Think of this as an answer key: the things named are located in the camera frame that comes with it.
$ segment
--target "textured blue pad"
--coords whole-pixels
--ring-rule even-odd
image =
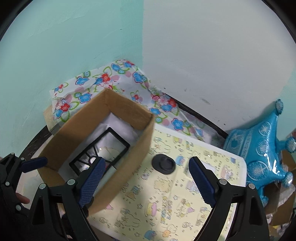
[[[80,207],[84,207],[85,204],[90,203],[91,198],[96,190],[106,167],[105,159],[101,158],[101,160],[97,163],[95,168],[92,170],[90,175],[88,176],[85,183],[82,185],[80,189],[80,199],[79,205]]]
[[[205,203],[209,204],[211,208],[216,205],[215,190],[206,175],[200,169],[194,158],[189,160],[189,172],[193,177],[193,180],[204,200]]]
[[[46,157],[34,158],[28,161],[23,161],[19,170],[23,173],[30,172],[32,170],[44,167],[47,165]]]

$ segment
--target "floral tablecloth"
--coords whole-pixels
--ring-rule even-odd
[[[132,62],[120,59],[75,76],[50,91],[53,118],[65,123],[104,88],[139,103],[155,114],[155,122],[184,135],[221,147],[224,139],[196,117],[179,109]]]

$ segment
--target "blue crown balloon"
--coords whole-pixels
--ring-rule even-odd
[[[294,152],[296,142],[293,137],[286,141],[276,138],[278,116],[283,111],[283,102],[278,99],[275,110],[263,121],[249,129],[234,129],[226,138],[223,149],[244,158],[247,164],[247,184],[253,183],[260,195],[263,206],[268,198],[263,187],[274,181],[281,181],[289,187],[293,174],[286,172],[279,162],[279,153],[283,149]]]

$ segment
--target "cardboard box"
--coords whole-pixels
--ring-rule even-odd
[[[112,178],[96,194],[89,208],[90,215],[104,209],[112,201],[147,155],[153,133],[153,114],[111,89],[105,89],[68,120],[40,153],[40,156],[48,159],[47,166],[38,169],[43,181],[48,186],[63,185],[65,181],[58,174],[59,168],[110,113],[134,129],[144,131]]]
[[[294,180],[293,184],[296,184],[296,163],[287,150],[281,152],[282,163],[288,166],[288,170],[293,173]],[[278,207],[280,193],[285,191],[281,183],[271,183],[264,188],[264,195],[269,198],[268,204],[265,207],[266,214],[272,214],[271,226],[282,225],[290,221],[293,206],[295,201],[296,193],[294,192],[288,200],[281,206]]]

